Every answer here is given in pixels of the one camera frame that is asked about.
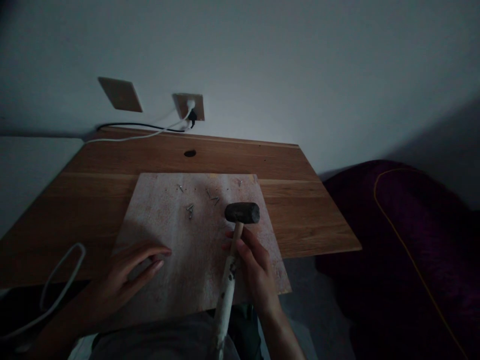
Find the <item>white plug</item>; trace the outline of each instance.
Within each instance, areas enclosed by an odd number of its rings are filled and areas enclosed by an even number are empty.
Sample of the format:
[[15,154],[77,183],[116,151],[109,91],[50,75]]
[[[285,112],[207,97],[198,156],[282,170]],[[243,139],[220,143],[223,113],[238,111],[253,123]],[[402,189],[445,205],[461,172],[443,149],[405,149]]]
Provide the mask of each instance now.
[[195,100],[189,99],[186,101],[186,106],[188,106],[188,110],[193,110],[195,109]]

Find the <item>wooden desk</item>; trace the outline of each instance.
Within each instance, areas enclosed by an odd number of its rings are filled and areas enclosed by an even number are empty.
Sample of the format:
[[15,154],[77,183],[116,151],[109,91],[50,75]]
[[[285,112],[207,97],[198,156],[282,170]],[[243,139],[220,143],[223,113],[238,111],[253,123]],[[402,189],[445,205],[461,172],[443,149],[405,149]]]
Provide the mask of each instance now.
[[[96,137],[148,133],[106,128]],[[0,241],[0,288],[44,284],[76,242],[87,249],[76,279],[91,279],[110,256],[140,173],[257,174],[283,258],[361,249],[298,145],[166,133],[84,145]],[[68,279],[77,256],[54,281]]]

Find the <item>purple cushion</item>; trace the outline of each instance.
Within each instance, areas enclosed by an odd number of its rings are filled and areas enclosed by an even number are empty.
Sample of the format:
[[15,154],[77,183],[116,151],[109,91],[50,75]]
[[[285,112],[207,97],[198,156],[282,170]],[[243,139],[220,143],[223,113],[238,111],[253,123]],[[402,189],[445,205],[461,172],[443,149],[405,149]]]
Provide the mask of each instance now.
[[317,257],[358,324],[357,358],[480,358],[472,212],[440,183],[392,161],[357,165],[324,185],[363,247]]

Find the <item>floor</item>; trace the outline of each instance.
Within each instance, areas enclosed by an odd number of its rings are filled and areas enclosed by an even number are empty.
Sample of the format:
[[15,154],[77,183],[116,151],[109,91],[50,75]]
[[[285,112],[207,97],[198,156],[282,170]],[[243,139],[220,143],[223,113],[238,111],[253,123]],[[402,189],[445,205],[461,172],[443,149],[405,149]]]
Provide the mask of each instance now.
[[[308,360],[353,360],[349,340],[349,321],[340,311],[331,280],[316,271],[315,258],[284,260],[292,293],[280,296],[283,310]],[[82,338],[70,354],[70,360],[87,360],[94,336]],[[265,360],[270,356],[262,342]]]

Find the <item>gray carpet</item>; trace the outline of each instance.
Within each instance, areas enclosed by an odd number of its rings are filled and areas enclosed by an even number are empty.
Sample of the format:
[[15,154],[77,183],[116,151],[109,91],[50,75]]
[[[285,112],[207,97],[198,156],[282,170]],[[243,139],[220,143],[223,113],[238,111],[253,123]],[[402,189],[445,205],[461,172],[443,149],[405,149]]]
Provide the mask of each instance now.
[[330,278],[315,269],[313,256],[286,259],[284,263],[293,292],[280,296],[281,305],[291,320],[309,330],[316,357],[355,359],[349,339],[350,323],[335,301]]

